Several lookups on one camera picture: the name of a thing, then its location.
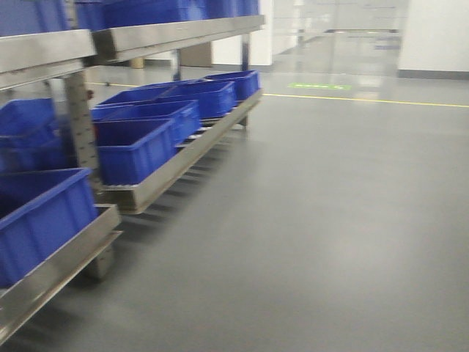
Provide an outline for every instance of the yellow floor line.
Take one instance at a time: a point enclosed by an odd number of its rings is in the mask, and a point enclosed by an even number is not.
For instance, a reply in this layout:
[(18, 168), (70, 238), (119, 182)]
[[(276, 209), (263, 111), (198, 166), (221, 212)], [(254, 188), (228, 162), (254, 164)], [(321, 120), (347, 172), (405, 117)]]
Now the yellow floor line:
[[(98, 86), (105, 86), (106, 83), (87, 82), (87, 84), (95, 84)], [(116, 87), (140, 87), (133, 84), (119, 84), (111, 83), (111, 86)], [(288, 95), (288, 94), (271, 94), (264, 93), (266, 97), (280, 97), (280, 98), (302, 98), (302, 99), (323, 99), (323, 100), (345, 100), (345, 101), (360, 101), (362, 103), (386, 103), (386, 104), (402, 104), (402, 105), (417, 105), (417, 106), (439, 106), (445, 108), (464, 108), (469, 109), (469, 105), (459, 104), (440, 104), (440, 103), (419, 103), (415, 101), (400, 101), (400, 100), (381, 100), (381, 99), (364, 99), (364, 98), (340, 98), (340, 97), (321, 97), (316, 95)]]

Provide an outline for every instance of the white wall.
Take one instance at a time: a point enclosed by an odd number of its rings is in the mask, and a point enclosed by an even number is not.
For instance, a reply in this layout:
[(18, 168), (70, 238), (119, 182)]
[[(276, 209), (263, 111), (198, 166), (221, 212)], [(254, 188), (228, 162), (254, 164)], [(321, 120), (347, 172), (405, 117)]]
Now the white wall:
[[(251, 34), (251, 65), (272, 64), (273, 0), (260, 0), (260, 12), (265, 16), (265, 26)], [(213, 42), (213, 63), (222, 65), (241, 64), (241, 37)]]
[(468, 33), (468, 0), (412, 0), (399, 69), (468, 72)]

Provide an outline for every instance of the plastic crate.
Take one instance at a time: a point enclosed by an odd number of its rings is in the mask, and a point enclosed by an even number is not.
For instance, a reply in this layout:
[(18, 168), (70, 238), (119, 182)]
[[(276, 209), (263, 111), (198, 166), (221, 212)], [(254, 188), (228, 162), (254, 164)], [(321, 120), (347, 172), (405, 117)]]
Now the plastic crate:
[(147, 89), (131, 89), (125, 90), (115, 96), (104, 100), (97, 106), (124, 106), (124, 105), (140, 105), (153, 102), (163, 93), (167, 92), (170, 87), (150, 87)]
[(22, 279), (96, 218), (88, 174), (0, 175), (0, 287)]
[(234, 90), (236, 91), (236, 100), (238, 101), (246, 100), (260, 89), (259, 72), (255, 70), (223, 73), (220, 75), (206, 76), (204, 78), (210, 81), (233, 81)]
[(0, 172), (25, 172), (66, 169), (68, 164), (62, 140), (34, 148), (0, 149)]
[(205, 0), (122, 0), (104, 6), (109, 27), (197, 21), (207, 18)]
[(93, 119), (99, 121), (120, 120), (173, 120), (174, 145), (185, 141), (201, 126), (197, 100), (138, 106), (115, 106), (92, 110)]
[(62, 0), (0, 0), (0, 37), (68, 29)]
[(259, 14), (259, 0), (239, 0), (238, 15), (254, 16)]
[(200, 81), (201, 81), (200, 79), (188, 79), (188, 80), (185, 80), (185, 81), (152, 83), (152, 84), (147, 84), (147, 85), (144, 85), (144, 86), (132, 88), (132, 90), (158, 88), (158, 87), (166, 87), (166, 88), (177, 87), (177, 86), (183, 86), (185, 84), (197, 83), (197, 82), (200, 82)]
[(222, 117), (236, 106), (234, 82), (202, 82), (175, 87), (155, 102), (198, 100), (201, 119)]
[(0, 108), (0, 147), (37, 147), (57, 133), (51, 99), (11, 100)]
[(239, 0), (205, 0), (208, 18), (236, 17), (239, 15)]
[(80, 28), (91, 29), (92, 31), (100, 31), (106, 28), (102, 1), (75, 1), (75, 8)]
[(103, 182), (134, 185), (176, 153), (172, 120), (96, 122)]

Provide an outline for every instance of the green floor marking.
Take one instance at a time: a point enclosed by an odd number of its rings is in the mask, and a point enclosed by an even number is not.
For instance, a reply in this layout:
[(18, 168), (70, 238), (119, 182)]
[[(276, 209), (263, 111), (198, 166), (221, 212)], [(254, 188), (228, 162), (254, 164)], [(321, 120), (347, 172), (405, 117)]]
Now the green floor marking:
[(319, 84), (319, 83), (290, 83), (289, 88), (306, 89), (329, 89), (329, 90), (350, 90), (352, 86), (342, 84)]

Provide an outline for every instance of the wall baseboard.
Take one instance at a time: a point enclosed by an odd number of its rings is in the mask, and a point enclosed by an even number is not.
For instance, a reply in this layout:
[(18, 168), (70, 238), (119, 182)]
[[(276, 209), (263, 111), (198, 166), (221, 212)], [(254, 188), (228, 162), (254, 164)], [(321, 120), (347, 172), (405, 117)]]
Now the wall baseboard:
[(469, 72), (464, 71), (398, 70), (397, 76), (400, 78), (469, 80)]

